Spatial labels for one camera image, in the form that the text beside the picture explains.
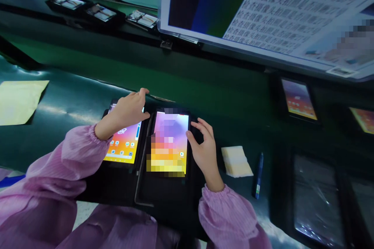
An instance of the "stack of paper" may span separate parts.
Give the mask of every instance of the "stack of paper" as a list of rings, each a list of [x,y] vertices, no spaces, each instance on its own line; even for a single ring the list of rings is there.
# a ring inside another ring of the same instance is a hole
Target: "stack of paper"
[[[253,176],[242,146],[224,147],[221,151],[227,175],[234,178]]]
[[[0,85],[0,126],[30,119],[49,81],[5,81]]]

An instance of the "pen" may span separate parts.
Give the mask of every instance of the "pen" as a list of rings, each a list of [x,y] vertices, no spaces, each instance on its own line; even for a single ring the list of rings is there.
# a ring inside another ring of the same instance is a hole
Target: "pen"
[[[257,169],[256,191],[255,191],[255,194],[254,194],[255,199],[258,199],[260,197],[261,175],[262,175],[263,165],[264,165],[264,153],[261,153],[260,161],[258,163],[258,169]]]

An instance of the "yellow paper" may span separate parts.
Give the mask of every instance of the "yellow paper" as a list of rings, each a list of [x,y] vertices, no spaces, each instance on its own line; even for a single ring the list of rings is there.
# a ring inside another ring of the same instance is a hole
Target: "yellow paper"
[[[49,81],[5,81],[0,85],[0,125],[21,125],[38,107]]]

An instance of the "elastic cuff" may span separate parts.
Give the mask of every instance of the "elastic cuff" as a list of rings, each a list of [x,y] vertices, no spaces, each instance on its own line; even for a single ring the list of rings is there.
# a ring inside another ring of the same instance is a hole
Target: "elastic cuff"
[[[225,184],[225,188],[220,191],[220,192],[212,192],[211,190],[208,189],[208,187],[205,186],[203,187],[202,189],[202,193],[203,193],[203,197],[206,198],[206,197],[209,197],[209,198],[223,198],[223,197],[226,197],[227,194],[230,192],[230,188],[227,187],[227,185]]]
[[[108,144],[113,139],[113,135],[108,140],[100,140],[95,134],[95,127],[97,124],[91,125],[88,134],[90,135],[91,141],[95,144]]]

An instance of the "home screen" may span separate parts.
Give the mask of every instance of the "home screen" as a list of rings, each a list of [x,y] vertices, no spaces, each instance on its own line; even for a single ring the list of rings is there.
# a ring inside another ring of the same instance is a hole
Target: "home screen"
[[[282,80],[282,85],[286,94],[288,111],[293,114],[317,120],[307,86],[288,80]]]
[[[116,104],[112,104],[109,114]],[[134,163],[140,135],[141,122],[121,129],[114,134],[104,160],[122,163]]]
[[[188,115],[157,112],[147,171],[186,174]]]
[[[357,108],[349,108],[362,130],[369,134],[374,134],[374,112]]]

